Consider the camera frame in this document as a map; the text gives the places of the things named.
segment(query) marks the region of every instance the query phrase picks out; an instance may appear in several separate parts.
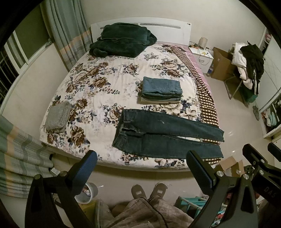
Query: flower pattern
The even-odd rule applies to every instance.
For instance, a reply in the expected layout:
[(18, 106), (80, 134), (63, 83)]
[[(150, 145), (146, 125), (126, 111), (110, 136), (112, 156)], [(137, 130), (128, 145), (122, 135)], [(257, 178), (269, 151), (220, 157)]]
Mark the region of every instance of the flower pattern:
[[(139, 103), (144, 76), (180, 81), (182, 100), (177, 104)], [(100, 58), (87, 53), (58, 87), (42, 121), (40, 140), (81, 158), (90, 149), (95, 150), (100, 164), (187, 169), (185, 160), (140, 157), (112, 147), (112, 142), (124, 108), (200, 121), (196, 92), (193, 75), (169, 45), (149, 46), (136, 58)], [(49, 108), (64, 101), (71, 104), (66, 130), (62, 133), (47, 131), (45, 121)]]

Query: black pants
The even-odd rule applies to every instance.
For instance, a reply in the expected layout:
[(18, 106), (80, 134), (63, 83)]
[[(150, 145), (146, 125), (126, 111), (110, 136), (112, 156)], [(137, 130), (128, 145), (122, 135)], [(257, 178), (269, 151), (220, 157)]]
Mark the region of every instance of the black pants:
[(223, 142), (223, 133), (216, 126), (165, 113), (124, 109), (112, 146), (141, 157), (185, 159), (195, 150), (202, 159), (222, 158), (219, 145), (179, 136)]

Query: person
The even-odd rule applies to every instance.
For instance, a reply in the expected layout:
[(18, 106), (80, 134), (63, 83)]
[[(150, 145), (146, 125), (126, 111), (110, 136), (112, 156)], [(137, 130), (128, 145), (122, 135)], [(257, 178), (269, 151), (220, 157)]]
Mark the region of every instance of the person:
[(96, 228), (187, 228), (193, 219), (163, 199), (166, 190), (164, 183), (157, 183), (147, 198), (143, 188), (134, 185), (134, 199), (115, 218), (105, 204), (97, 203)]

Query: bed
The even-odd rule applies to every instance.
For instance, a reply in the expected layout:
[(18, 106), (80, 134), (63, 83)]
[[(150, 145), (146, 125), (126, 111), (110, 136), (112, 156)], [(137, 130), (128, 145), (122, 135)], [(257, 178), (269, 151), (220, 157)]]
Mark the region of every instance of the bed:
[[(159, 42), (147, 47), (136, 58), (100, 58), (87, 52), (58, 87), (42, 120), (40, 140), (77, 158), (94, 150), (99, 165), (146, 171), (187, 171), (189, 168), (184, 159), (139, 157), (112, 147), (112, 142), (124, 108), (164, 112), (218, 126), (210, 88), (187, 47), (191, 24), (163, 18), (110, 20), (91, 25), (93, 40), (99, 37), (106, 24), (115, 22), (146, 26)], [(183, 90), (181, 102), (142, 103), (139, 93), (144, 76), (178, 80)], [(49, 108), (63, 101), (69, 101), (72, 106), (65, 132), (47, 131), (45, 121)], [(206, 161), (215, 164), (220, 158)]]

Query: white headboard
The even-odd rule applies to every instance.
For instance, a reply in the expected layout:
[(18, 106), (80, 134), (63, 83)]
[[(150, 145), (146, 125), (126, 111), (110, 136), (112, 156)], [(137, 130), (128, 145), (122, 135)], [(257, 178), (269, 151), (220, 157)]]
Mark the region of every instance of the white headboard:
[(189, 45), (191, 23), (157, 17), (128, 17), (91, 24), (93, 42), (101, 36), (104, 26), (117, 22), (145, 26), (157, 37), (157, 41), (160, 42)]

